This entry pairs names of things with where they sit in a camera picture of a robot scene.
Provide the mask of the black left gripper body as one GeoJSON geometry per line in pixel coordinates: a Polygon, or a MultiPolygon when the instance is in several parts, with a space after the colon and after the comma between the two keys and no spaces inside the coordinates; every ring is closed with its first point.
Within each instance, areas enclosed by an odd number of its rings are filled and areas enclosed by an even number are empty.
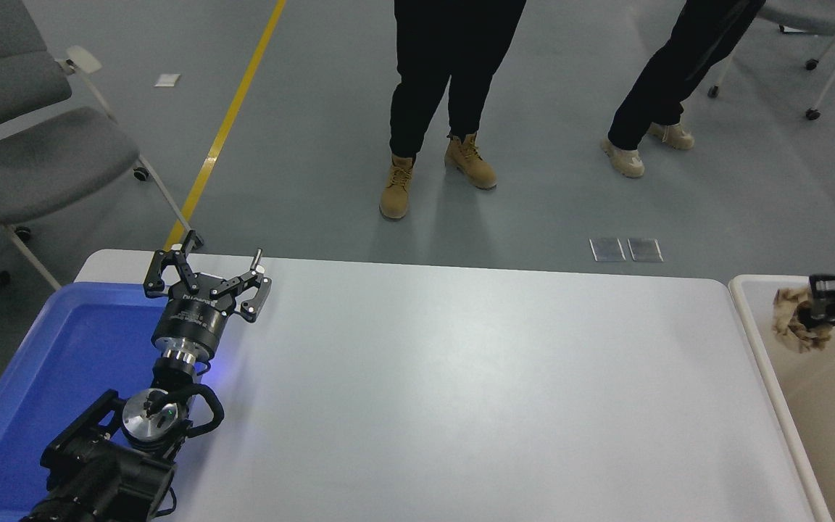
{"type": "Polygon", "coordinates": [[[182,339],[192,343],[200,357],[214,357],[235,307],[231,294],[211,295],[211,290],[223,282],[225,280],[220,277],[199,277],[196,294],[189,293],[186,282],[173,284],[167,294],[165,310],[152,334],[154,347],[163,351],[173,340],[182,339]]]}

